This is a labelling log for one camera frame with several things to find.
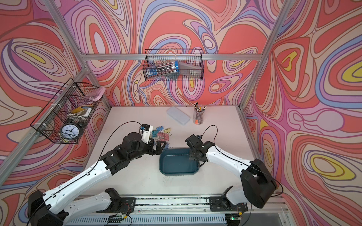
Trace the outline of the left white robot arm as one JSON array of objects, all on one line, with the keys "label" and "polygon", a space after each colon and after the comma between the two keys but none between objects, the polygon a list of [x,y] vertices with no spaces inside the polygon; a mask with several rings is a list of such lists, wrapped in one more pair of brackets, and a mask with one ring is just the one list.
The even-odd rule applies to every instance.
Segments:
[{"label": "left white robot arm", "polygon": [[122,143],[102,155],[90,168],[64,184],[41,192],[28,199],[28,224],[31,226],[63,226],[70,221],[94,212],[129,214],[135,198],[122,198],[114,188],[98,195],[77,200],[83,192],[115,175],[130,162],[148,155],[161,155],[167,142],[155,141],[149,132],[131,132]]}]

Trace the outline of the dark teal storage tray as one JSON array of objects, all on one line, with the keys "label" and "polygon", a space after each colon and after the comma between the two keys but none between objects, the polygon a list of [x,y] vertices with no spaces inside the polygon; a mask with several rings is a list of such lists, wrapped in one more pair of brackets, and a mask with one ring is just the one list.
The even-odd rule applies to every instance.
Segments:
[{"label": "dark teal storage tray", "polygon": [[159,171],[165,176],[194,175],[199,171],[199,162],[189,159],[189,148],[171,148],[162,152]]}]

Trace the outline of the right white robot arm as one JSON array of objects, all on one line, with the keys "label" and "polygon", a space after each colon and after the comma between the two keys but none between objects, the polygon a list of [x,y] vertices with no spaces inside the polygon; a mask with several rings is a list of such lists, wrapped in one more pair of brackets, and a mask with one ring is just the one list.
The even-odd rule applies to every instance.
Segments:
[{"label": "right white robot arm", "polygon": [[239,158],[224,151],[211,141],[203,142],[201,136],[191,135],[185,140],[190,148],[189,159],[217,164],[241,180],[241,186],[229,187],[222,195],[222,205],[236,206],[249,202],[262,209],[277,190],[277,183],[264,162]]}]

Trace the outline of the yellow binder clip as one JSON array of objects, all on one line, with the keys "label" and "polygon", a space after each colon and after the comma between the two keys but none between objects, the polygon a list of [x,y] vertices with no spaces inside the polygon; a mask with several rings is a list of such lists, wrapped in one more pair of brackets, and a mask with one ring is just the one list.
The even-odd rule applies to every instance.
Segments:
[{"label": "yellow binder clip", "polygon": [[164,133],[166,133],[166,134],[168,134],[168,135],[171,135],[171,128],[166,128],[165,130],[164,130]]}]

